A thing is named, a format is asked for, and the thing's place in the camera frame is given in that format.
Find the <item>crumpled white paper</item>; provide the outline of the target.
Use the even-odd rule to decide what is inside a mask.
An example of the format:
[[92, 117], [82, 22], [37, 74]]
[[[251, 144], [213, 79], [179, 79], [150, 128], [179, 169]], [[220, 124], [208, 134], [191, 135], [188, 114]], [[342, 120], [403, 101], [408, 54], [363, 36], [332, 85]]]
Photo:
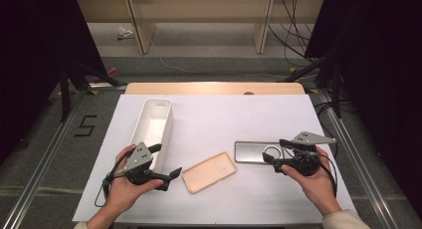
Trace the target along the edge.
[[119, 40], [132, 39], [133, 33], [130, 30], [127, 30], [123, 27], [119, 27], [117, 29], [117, 38]]

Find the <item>grey metal plate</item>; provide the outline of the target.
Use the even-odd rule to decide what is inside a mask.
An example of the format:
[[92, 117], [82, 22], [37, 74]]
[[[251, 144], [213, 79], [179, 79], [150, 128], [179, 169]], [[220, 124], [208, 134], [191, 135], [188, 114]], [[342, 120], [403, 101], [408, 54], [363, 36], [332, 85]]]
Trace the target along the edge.
[[236, 141], [235, 160], [240, 163], [265, 164], [263, 153], [274, 158], [283, 156], [281, 148], [275, 142]]

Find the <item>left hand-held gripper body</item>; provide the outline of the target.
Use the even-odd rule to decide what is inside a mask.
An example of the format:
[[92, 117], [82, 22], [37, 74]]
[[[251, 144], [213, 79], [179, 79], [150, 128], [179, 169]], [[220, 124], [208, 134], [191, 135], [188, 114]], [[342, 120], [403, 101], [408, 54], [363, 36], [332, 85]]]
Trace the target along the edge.
[[124, 175], [132, 184], [141, 185], [150, 180], [158, 179], [157, 175], [159, 173], [155, 173], [150, 169], [153, 161], [152, 155], [153, 153], [148, 150], [148, 147], [143, 142], [140, 142], [132, 151], [123, 168]]

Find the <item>pink object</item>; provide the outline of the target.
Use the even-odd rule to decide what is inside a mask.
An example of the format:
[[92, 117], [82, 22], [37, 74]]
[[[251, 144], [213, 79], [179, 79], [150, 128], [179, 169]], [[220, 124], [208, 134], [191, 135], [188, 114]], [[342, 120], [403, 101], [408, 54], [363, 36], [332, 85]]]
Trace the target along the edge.
[[92, 80], [95, 84], [101, 83], [105, 81], [105, 77], [113, 78], [119, 75], [119, 69], [116, 67], [112, 67], [106, 71], [104, 76], [92, 76]]

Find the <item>black metal stand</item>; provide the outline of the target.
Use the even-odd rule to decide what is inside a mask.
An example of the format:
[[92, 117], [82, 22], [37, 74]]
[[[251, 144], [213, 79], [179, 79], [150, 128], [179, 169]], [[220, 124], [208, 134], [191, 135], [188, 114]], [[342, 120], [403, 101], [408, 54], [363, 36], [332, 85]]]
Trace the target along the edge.
[[71, 100], [69, 82], [71, 82], [78, 91], [86, 91], [90, 84], [86, 75], [94, 75], [100, 80], [111, 84], [113, 87], [123, 87], [126, 83], [119, 82], [106, 74], [106, 71], [96, 71], [87, 64], [80, 61], [67, 61], [60, 68], [60, 89], [62, 100], [62, 118], [65, 121], [71, 112]]
[[339, 93], [340, 93], [340, 64], [334, 58], [330, 56], [324, 56], [318, 59], [317, 61], [311, 63], [310, 65], [304, 67], [302, 70], [293, 73], [291, 76], [287, 77], [287, 82], [292, 83], [306, 74], [312, 72], [313, 70], [318, 69], [316, 74], [315, 84], [318, 88], [326, 88], [327, 86], [331, 87], [331, 99], [333, 101], [333, 110], [337, 117], [341, 117], [339, 109]]

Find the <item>light wooden shelf unit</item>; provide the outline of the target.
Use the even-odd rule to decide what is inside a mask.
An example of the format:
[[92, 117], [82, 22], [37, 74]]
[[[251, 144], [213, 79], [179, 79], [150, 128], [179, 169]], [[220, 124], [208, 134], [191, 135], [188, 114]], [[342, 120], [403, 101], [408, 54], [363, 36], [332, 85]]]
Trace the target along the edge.
[[89, 23], [129, 23], [141, 54], [158, 23], [248, 23], [264, 52], [271, 23], [313, 24], [323, 0], [77, 0]]

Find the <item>white plastic storage bin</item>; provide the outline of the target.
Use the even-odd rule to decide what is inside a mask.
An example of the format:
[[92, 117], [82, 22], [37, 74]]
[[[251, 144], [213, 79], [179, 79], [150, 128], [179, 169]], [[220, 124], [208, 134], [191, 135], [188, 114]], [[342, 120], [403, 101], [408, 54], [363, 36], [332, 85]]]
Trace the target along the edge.
[[130, 144], [143, 142], [146, 146], [161, 144], [152, 154], [150, 169], [161, 173], [173, 126], [172, 102], [168, 99], [147, 99], [141, 109]]

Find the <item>aluminium floor rail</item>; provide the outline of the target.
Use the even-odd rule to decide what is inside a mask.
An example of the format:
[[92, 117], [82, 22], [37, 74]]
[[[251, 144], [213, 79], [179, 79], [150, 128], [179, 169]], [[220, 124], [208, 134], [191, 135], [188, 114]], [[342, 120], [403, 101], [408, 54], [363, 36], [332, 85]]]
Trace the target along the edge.
[[44, 180], [50, 165], [52, 164], [59, 147], [64, 140], [65, 134], [68, 131], [69, 124], [71, 123], [77, 107], [85, 97], [85, 92], [76, 92], [74, 99], [71, 101], [71, 109], [65, 118], [59, 122], [54, 136], [45, 150], [43, 156], [38, 162], [36, 169], [31, 174], [28, 183], [23, 187], [19, 193], [19, 197], [12, 207], [5, 223], [0, 229], [19, 229], [28, 209], [30, 208], [34, 197], [38, 191], [39, 186]]
[[360, 156], [349, 132], [347, 131], [342, 119], [338, 117], [339, 110], [331, 106], [327, 110], [328, 117], [333, 124], [335, 132], [338, 134], [339, 141], [342, 143], [344, 150], [355, 170], [356, 175], [370, 201], [374, 212], [383, 229], [398, 229], [398, 224], [392, 215], [391, 209], [387, 201], [382, 196], [374, 179], [370, 175], [364, 161]]

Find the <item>beige phone case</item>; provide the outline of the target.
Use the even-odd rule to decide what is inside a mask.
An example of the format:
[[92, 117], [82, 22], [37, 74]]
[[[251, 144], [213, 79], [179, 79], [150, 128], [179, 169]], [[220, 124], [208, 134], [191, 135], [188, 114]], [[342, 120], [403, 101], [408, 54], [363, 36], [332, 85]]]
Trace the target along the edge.
[[190, 193], [197, 193], [237, 171], [237, 164], [228, 152], [217, 153], [182, 171]]

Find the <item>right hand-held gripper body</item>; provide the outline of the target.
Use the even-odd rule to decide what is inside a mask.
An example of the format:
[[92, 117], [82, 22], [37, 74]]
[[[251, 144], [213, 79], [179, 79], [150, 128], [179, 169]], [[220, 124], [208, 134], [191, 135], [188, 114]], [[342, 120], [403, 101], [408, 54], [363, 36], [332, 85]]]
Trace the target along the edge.
[[291, 153], [292, 155], [288, 158], [282, 156], [277, 159], [282, 163], [282, 166], [288, 165], [303, 176], [314, 175], [320, 167], [317, 145], [336, 143], [336, 139], [333, 137], [327, 137], [308, 131], [300, 132], [289, 141], [293, 142], [296, 147], [293, 149], [281, 147], [281, 149], [283, 152], [286, 152], [287, 154]]

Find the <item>person's right hand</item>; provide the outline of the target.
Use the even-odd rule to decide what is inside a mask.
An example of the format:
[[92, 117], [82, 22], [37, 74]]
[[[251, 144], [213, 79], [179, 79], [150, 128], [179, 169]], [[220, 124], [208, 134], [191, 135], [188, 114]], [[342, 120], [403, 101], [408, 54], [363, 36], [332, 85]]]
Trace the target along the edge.
[[341, 207], [334, 195], [327, 153], [319, 147], [316, 151], [319, 154], [321, 167], [314, 175], [303, 176], [288, 165], [283, 165], [282, 171], [301, 186], [307, 199], [324, 217], [341, 211]]

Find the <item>white table sheet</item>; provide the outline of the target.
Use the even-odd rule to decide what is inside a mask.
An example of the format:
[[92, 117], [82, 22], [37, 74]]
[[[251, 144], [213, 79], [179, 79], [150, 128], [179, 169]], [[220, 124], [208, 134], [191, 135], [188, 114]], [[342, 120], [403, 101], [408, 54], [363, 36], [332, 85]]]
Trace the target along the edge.
[[[173, 127], [164, 172], [190, 166], [219, 152], [233, 153], [237, 141], [276, 142], [321, 127], [306, 95], [172, 96]], [[146, 98], [123, 95], [75, 212], [90, 219], [103, 202], [100, 187], [115, 156], [131, 143]], [[143, 194], [119, 222], [139, 226], [293, 226], [319, 225], [321, 217], [300, 186], [268, 164], [240, 163], [236, 171], [197, 192], [183, 179], [167, 191]]]

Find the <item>person's left hand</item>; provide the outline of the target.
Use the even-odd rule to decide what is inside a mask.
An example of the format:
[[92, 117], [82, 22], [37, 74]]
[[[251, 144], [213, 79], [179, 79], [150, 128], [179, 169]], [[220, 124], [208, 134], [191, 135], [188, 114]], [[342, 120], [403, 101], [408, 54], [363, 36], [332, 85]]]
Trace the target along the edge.
[[132, 207], [144, 193], [163, 184], [160, 179], [153, 179], [142, 185], [132, 184], [125, 176], [116, 178], [110, 185], [106, 206], [101, 209], [108, 218], [117, 218], [121, 213]]

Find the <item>black curtain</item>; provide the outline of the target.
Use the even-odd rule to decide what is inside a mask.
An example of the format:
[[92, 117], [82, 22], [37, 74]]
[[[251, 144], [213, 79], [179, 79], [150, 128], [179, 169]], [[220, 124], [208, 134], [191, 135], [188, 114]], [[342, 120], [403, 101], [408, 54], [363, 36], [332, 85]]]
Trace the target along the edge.
[[422, 0], [324, 0], [307, 54], [335, 40], [354, 106], [422, 219]]
[[0, 164], [60, 80], [104, 74], [77, 0], [0, 0]]

